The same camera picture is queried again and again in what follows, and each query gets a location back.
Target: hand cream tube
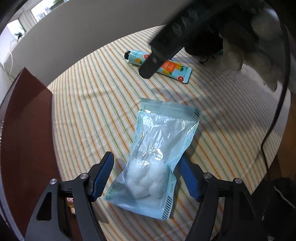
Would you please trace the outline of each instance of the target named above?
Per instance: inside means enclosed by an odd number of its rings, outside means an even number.
[[[129,64],[142,65],[146,59],[148,59],[149,54],[137,50],[126,51],[124,58],[128,60]],[[181,63],[167,60],[163,65],[157,70],[157,72],[164,74],[168,77],[174,78],[184,84],[189,81],[192,68],[184,66]]]

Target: table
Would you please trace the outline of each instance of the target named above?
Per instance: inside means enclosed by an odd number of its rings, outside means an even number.
[[[272,93],[261,78],[244,65],[227,70],[221,57],[199,64],[182,49],[173,59],[192,68],[188,84],[164,75],[149,80],[124,60],[127,50],[150,52],[147,44],[161,26],[118,39],[87,55],[62,73],[48,88],[53,99],[53,135],[63,180],[74,179],[98,163],[106,151],[115,156],[103,192],[123,170],[133,141],[140,98],[190,105],[201,120],[187,150],[192,162],[217,178],[240,177],[252,193],[266,174],[260,143],[271,124],[281,87]],[[265,144],[269,165],[278,150],[287,122],[290,96]],[[93,205],[108,240],[184,240],[199,204],[190,197],[175,170],[177,185],[169,221],[138,215],[99,198]],[[213,234],[222,220],[220,200]]]

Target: window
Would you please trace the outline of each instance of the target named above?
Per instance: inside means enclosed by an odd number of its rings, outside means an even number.
[[[31,9],[31,12],[36,21],[39,22],[42,18],[49,14],[50,11],[66,1],[68,0],[42,0]]]
[[[8,23],[7,27],[9,29],[9,31],[11,32],[11,34],[17,40],[19,40],[26,33],[23,26],[20,24],[20,21],[18,19]]]

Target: black wire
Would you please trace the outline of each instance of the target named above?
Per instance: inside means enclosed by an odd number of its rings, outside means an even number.
[[[290,76],[290,44],[289,44],[289,38],[288,38],[288,33],[287,33],[287,29],[286,29],[286,26],[280,22],[280,25],[281,25],[281,30],[282,30],[282,33],[283,33],[283,39],[284,39],[284,47],[285,47],[285,75],[284,75],[284,82],[283,82],[283,86],[282,86],[282,90],[281,90],[281,96],[279,98],[279,102],[278,102],[278,105],[277,105],[277,108],[276,108],[276,112],[274,114],[274,118],[272,120],[272,123],[268,129],[268,132],[266,133],[261,145],[260,145],[260,149],[261,149],[261,152],[262,152],[262,156],[263,156],[263,160],[264,160],[264,164],[265,164],[265,167],[266,167],[266,171],[267,171],[267,179],[269,181],[269,168],[268,168],[268,163],[267,163],[267,160],[266,160],[266,156],[265,156],[265,153],[264,153],[264,150],[263,150],[263,146],[264,146],[264,143],[265,141],[267,140],[269,134],[271,133],[271,131],[273,130],[278,118],[279,118],[279,114],[281,112],[281,109],[283,107],[283,103],[284,103],[284,100],[285,100],[285,96],[286,96],[286,93],[287,93],[287,88],[288,88],[288,84],[289,84],[289,76]]]

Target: plastic pouch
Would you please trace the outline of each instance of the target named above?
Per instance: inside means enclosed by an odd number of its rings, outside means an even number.
[[[193,139],[199,116],[194,107],[142,98],[127,165],[105,200],[168,220],[176,184],[173,171]]]

